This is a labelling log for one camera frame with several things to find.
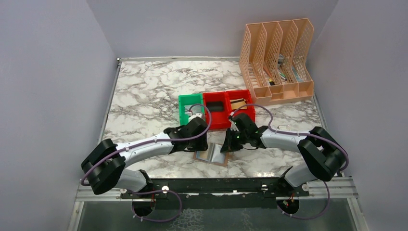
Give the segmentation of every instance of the table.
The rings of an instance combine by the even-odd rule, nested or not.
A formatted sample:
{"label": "table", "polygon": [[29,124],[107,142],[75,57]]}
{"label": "table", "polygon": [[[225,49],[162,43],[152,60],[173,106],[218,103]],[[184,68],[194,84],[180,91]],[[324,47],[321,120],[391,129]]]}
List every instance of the table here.
{"label": "table", "polygon": [[[136,61],[122,62],[104,139],[130,142],[151,137],[167,127],[179,126],[178,96],[203,92],[245,89],[238,61]],[[274,114],[273,127],[291,130],[321,126],[314,100],[268,106]],[[256,108],[255,122],[267,125],[269,115]],[[224,131],[210,131],[209,142],[223,143]],[[227,167],[177,152],[133,164],[151,178],[275,177],[303,162],[299,153],[276,148],[241,150],[231,155]]]}

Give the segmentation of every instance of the desk organizer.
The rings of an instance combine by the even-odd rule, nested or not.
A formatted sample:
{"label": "desk organizer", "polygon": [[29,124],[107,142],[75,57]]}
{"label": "desk organizer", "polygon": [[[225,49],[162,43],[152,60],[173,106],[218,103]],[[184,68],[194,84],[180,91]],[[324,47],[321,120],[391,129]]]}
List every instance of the desk organizer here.
{"label": "desk organizer", "polygon": [[[313,96],[313,81],[305,66],[312,37],[307,18],[245,26],[239,66],[254,103],[291,103]],[[278,68],[279,54],[284,59]]]}
{"label": "desk organizer", "polygon": [[[188,123],[188,115],[184,113],[184,106],[194,103],[202,103],[208,107],[209,103],[218,103],[220,105],[222,103],[222,109],[220,111],[211,112],[213,121],[211,123],[210,130],[230,128],[231,123],[228,120],[228,116],[232,111],[235,111],[231,107],[231,100],[239,99],[244,99],[246,103],[253,103],[249,90],[229,90],[195,95],[180,95],[178,97],[180,125],[186,125]],[[243,112],[247,113],[251,120],[255,122],[254,106],[247,106],[246,109],[240,109],[239,111],[237,111],[236,115]],[[207,111],[205,111],[205,120],[207,122],[209,120]]]}

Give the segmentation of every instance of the peach plastic organizer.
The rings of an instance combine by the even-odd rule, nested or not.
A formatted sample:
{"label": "peach plastic organizer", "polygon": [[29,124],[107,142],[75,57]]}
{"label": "peach plastic organizer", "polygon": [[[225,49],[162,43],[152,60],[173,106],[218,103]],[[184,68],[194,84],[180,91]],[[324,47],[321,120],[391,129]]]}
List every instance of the peach plastic organizer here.
{"label": "peach plastic organizer", "polygon": [[[313,81],[305,66],[312,37],[313,26],[307,18],[246,25],[239,66],[254,103],[312,98]],[[286,80],[278,72],[279,54],[284,56],[279,69]]]}

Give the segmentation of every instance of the marble tabletop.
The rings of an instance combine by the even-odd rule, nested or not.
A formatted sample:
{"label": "marble tabletop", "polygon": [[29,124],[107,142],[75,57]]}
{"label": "marble tabletop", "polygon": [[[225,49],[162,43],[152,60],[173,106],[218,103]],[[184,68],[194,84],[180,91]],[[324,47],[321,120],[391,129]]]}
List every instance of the marble tabletop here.
{"label": "marble tabletop", "polygon": [[[104,139],[130,142],[151,137],[167,127],[179,126],[178,96],[245,89],[237,61],[123,62],[120,68]],[[291,130],[321,126],[313,100],[268,106],[273,127]],[[268,114],[256,108],[255,122],[267,125]],[[209,131],[209,142],[223,143],[224,131]],[[177,152],[133,164],[151,178],[274,177],[303,162],[298,153],[276,148],[234,152],[226,167],[193,159],[193,153]]]}

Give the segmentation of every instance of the gray wall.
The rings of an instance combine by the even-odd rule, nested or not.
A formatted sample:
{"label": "gray wall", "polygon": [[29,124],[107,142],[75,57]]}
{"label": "gray wall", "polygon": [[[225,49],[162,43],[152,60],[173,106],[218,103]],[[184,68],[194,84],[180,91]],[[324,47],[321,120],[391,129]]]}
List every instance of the gray wall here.
{"label": "gray wall", "polygon": [[85,0],[1,1],[1,230],[66,230],[115,70]]}
{"label": "gray wall", "polygon": [[246,23],[308,17],[320,34],[337,0],[88,0],[118,57],[239,56]]}
{"label": "gray wall", "polygon": [[406,230],[408,1],[339,0],[308,67],[369,228]]}

